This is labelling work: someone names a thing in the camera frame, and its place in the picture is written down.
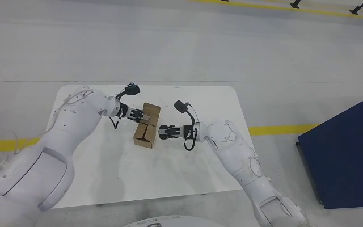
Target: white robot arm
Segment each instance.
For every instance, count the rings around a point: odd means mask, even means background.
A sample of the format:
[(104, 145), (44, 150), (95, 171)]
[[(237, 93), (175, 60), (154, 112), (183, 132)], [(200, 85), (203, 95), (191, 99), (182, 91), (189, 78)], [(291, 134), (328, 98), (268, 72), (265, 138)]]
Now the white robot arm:
[(40, 212), (61, 200), (74, 178), (73, 153), (102, 116), (149, 120), (141, 110), (120, 102), (124, 94), (139, 91), (131, 83), (116, 97), (86, 86), (70, 95), (53, 113), (53, 124), (40, 141), (14, 155), (0, 169), (1, 226), (34, 226)]
[[(158, 131), (162, 140), (182, 137), (195, 142), (207, 142), (213, 148), (226, 170), (238, 181), (250, 198), (255, 217), (261, 227), (303, 227), (308, 221), (302, 209), (295, 205), (290, 198), (281, 195), (270, 184), (261, 168), (257, 154), (249, 147), (242, 135), (230, 121), (215, 122), (208, 127), (202, 122), (196, 122), (187, 111), (189, 103), (177, 101), (174, 106), (179, 112), (186, 112), (192, 118), (191, 125), (176, 127), (161, 125)], [(230, 141), (231, 132), (235, 139)], [(227, 142), (224, 148), (219, 148), (216, 142)]]

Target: blue platform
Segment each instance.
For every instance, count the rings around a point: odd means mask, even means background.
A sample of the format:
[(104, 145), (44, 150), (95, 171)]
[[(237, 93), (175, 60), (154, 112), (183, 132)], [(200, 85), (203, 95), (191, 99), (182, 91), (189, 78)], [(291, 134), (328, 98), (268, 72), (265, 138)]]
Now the blue platform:
[(363, 207), (363, 102), (298, 139), (325, 209)]

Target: table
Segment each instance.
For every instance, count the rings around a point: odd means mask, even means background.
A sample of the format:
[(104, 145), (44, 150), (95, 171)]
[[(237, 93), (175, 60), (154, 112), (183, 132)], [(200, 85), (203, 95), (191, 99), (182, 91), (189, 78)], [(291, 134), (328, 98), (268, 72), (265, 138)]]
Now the table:
[[(58, 91), (53, 111), (80, 85)], [(117, 94), (122, 85), (91, 85), (107, 95)], [(190, 118), (173, 104), (189, 101), (199, 120), (231, 120), (253, 147), (235, 90), (228, 86), (140, 86), (135, 96), (121, 101), (133, 108), (144, 102), (161, 106), (161, 124), (189, 124)], [(192, 194), (240, 190), (241, 186), (224, 169), (208, 143), (197, 143), (192, 152), (184, 150), (183, 139), (155, 139), (154, 149), (135, 146), (137, 123), (122, 119), (113, 128), (104, 117), (95, 131), (77, 147), (75, 178), (66, 195), (54, 208), (155, 199)]]

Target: gray floor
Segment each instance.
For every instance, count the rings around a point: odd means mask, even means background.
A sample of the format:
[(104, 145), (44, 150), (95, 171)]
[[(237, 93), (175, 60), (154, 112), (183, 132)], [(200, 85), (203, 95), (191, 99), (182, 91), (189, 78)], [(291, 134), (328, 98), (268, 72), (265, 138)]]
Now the gray floor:
[[(229, 85), (248, 126), (320, 123), (362, 101), (363, 20), (184, 0), (0, 1), (0, 127), (32, 137), (67, 84)], [(361, 226), (324, 210), (294, 147), (253, 137), (265, 172), (316, 226)], [(191, 215), (257, 226), (243, 191), (55, 209), (38, 226), (123, 226)]]

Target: brown cardboard box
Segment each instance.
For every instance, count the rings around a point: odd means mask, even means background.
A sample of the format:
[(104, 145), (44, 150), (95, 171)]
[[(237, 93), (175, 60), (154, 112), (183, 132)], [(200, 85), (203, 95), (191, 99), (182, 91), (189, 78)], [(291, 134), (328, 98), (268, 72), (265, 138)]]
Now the brown cardboard box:
[(157, 124), (160, 115), (160, 106), (150, 103), (143, 104), (143, 114), (150, 116), (149, 121), (141, 120), (134, 134), (134, 144), (144, 148), (153, 148), (157, 134)]

